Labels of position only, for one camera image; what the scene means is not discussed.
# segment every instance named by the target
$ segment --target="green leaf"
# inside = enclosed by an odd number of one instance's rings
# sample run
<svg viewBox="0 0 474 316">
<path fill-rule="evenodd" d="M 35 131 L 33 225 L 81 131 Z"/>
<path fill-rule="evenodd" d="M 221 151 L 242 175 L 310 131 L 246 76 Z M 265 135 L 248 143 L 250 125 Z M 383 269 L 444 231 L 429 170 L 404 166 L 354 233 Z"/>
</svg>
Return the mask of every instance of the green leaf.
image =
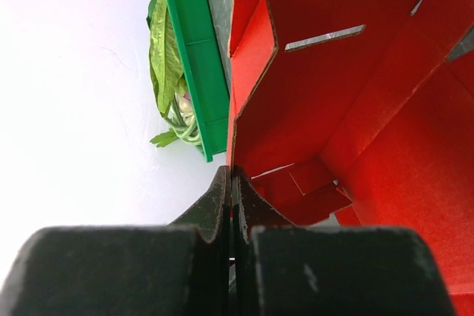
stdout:
<svg viewBox="0 0 474 316">
<path fill-rule="evenodd" d="M 148 16 L 147 16 L 147 24 L 148 28 L 150 29 L 151 26 L 151 18 L 153 17 L 153 11 L 155 11 L 156 0 L 150 0 L 148 4 Z"/>
<path fill-rule="evenodd" d="M 150 143 L 155 144 L 157 147 L 165 147 L 176 140 L 178 140 L 178 136 L 173 130 L 170 130 L 168 132 L 163 132 L 155 136 L 150 140 Z"/>
<path fill-rule="evenodd" d="M 154 87 L 159 88 L 155 92 L 158 110 L 167 117 L 184 71 L 166 0 L 156 0 L 150 29 L 150 61 L 158 82 Z"/>
<path fill-rule="evenodd" d="M 184 96 L 184 94 L 187 92 L 187 85 L 186 85 L 186 79 L 184 78 L 184 75 L 179 79 L 178 81 L 178 87 L 176 88 L 176 94 L 179 96 Z"/>
</svg>

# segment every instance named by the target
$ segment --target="garlic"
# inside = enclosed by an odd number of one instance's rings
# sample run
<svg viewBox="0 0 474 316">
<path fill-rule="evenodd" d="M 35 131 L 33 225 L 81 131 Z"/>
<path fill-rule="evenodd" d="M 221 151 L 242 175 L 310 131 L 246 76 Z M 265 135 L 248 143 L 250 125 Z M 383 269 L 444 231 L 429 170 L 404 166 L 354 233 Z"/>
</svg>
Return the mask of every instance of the garlic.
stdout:
<svg viewBox="0 0 474 316">
<path fill-rule="evenodd" d="M 178 95 L 176 96 L 176 100 L 178 102 L 179 111 L 181 111 L 184 114 L 189 113 L 189 112 L 194 112 L 191 101 L 187 100 L 186 98 L 182 98 Z"/>
</svg>

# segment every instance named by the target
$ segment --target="green plastic crate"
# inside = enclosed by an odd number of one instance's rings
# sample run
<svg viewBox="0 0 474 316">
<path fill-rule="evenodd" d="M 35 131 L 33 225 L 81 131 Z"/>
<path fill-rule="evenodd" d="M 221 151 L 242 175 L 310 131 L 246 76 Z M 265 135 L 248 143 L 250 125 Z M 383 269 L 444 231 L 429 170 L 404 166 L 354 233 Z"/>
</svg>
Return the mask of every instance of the green plastic crate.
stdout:
<svg viewBox="0 0 474 316">
<path fill-rule="evenodd" d="M 227 148 L 229 91 L 207 0 L 167 0 L 206 161 Z"/>
</svg>

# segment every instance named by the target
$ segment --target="white wall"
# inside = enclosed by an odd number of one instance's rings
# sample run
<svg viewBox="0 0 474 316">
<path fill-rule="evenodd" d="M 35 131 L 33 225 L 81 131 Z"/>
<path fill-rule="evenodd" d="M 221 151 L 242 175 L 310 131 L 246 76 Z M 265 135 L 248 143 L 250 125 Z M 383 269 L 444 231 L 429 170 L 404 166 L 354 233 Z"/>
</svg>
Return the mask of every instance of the white wall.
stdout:
<svg viewBox="0 0 474 316">
<path fill-rule="evenodd" d="M 163 224 L 224 156 L 156 149 L 149 0 L 0 0 L 0 284 L 43 226 Z"/>
</svg>

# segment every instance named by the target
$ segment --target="red cardboard box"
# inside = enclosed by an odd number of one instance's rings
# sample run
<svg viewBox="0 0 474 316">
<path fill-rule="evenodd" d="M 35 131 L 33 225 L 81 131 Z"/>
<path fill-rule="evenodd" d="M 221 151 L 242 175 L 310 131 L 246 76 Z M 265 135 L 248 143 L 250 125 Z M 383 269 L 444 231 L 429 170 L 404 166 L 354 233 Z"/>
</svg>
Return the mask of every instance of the red cardboard box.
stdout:
<svg viewBox="0 0 474 316">
<path fill-rule="evenodd" d="M 474 315 L 474 51 L 449 55 L 473 25 L 474 0 L 234 0 L 230 37 L 228 164 L 296 224 L 413 228 L 460 315 Z"/>
</svg>

